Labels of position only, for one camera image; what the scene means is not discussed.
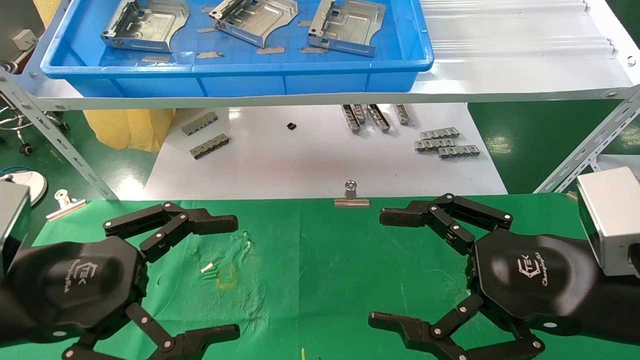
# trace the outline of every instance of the yellow bag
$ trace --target yellow bag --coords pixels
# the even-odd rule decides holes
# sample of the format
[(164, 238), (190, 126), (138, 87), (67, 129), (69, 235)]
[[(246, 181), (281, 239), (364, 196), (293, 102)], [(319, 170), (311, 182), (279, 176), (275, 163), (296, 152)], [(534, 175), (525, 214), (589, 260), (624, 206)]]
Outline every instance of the yellow bag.
[[(33, 0), (45, 27), (61, 0)], [(89, 126), (99, 142), (114, 149), (158, 152), (166, 138), (175, 109), (85, 110)]]

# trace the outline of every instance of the tek logo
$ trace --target tek logo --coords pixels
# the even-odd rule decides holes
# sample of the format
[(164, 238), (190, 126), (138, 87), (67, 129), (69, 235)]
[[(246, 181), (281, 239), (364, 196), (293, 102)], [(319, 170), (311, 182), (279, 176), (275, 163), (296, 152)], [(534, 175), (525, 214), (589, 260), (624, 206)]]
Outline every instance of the tek logo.
[(74, 279), (80, 278), (78, 285), (86, 285), (87, 278), (91, 278), (95, 275), (95, 269), (98, 265), (94, 263), (85, 263), (76, 267), (76, 273)]
[(80, 261), (80, 259), (75, 259), (69, 270), (67, 270), (67, 276), (65, 277), (65, 293), (68, 293), (69, 290), (71, 290), (72, 279), (80, 279), (77, 284), (86, 285), (86, 280), (95, 276), (95, 270), (98, 268), (98, 265), (89, 261), (82, 265), (78, 265)]
[(535, 259), (531, 260), (529, 259), (528, 255), (527, 256), (520, 255), (520, 256), (522, 256), (522, 259), (518, 259), (518, 269), (521, 273), (525, 274), (530, 279), (541, 273), (540, 264), (538, 263), (538, 260), (535, 260)]

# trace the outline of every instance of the chair wheel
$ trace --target chair wheel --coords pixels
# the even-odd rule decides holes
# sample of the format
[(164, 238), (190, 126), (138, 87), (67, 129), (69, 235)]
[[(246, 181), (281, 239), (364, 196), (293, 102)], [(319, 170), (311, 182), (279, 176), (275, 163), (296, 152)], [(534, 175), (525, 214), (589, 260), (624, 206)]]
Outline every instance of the chair wheel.
[(67, 130), (70, 129), (69, 125), (66, 122), (60, 122), (60, 124), (58, 124), (58, 129), (60, 129), (60, 131), (65, 132)]
[(26, 142), (22, 146), (20, 146), (20, 153), (25, 154), (27, 156), (33, 154), (33, 148), (31, 147), (31, 144)]

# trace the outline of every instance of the metal shelf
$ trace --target metal shelf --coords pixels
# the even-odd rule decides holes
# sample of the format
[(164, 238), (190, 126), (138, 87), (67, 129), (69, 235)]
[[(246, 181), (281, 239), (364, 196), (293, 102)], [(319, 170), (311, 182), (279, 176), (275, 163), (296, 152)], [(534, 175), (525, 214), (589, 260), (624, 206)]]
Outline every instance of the metal shelf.
[(41, 110), (628, 99), (640, 84), (640, 65), (631, 66), (640, 51), (605, 0), (422, 0), (422, 9), (436, 62), (408, 93), (83, 97), (40, 70), (64, 6), (14, 81)]

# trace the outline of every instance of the white shelf surface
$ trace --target white shelf surface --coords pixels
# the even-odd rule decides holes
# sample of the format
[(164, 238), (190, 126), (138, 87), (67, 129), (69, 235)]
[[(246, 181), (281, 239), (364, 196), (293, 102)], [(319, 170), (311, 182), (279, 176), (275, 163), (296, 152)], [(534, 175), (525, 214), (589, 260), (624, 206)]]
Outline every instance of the white shelf surface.
[[(355, 180), (359, 197), (497, 195), (507, 193), (465, 104), (413, 104), (401, 126), (391, 106), (382, 133), (367, 120), (352, 134), (339, 105), (216, 108), (182, 111), (158, 154), (143, 200), (294, 199), (344, 197)], [(180, 128), (215, 110), (220, 119), (187, 137)], [(298, 125), (295, 130), (287, 124)], [(417, 153), (420, 132), (455, 126), (459, 145), (476, 145), (474, 158), (438, 159)], [(225, 133), (231, 142), (195, 160), (189, 150)]]
[[(52, 29), (20, 87), (42, 110), (205, 108), (341, 103), (539, 101), (626, 98), (640, 84), (640, 51), (605, 0), (422, 0), (436, 62), (401, 94), (315, 94), (236, 98), (86, 98), (39, 66)], [(35, 79), (29, 74), (36, 72)]]

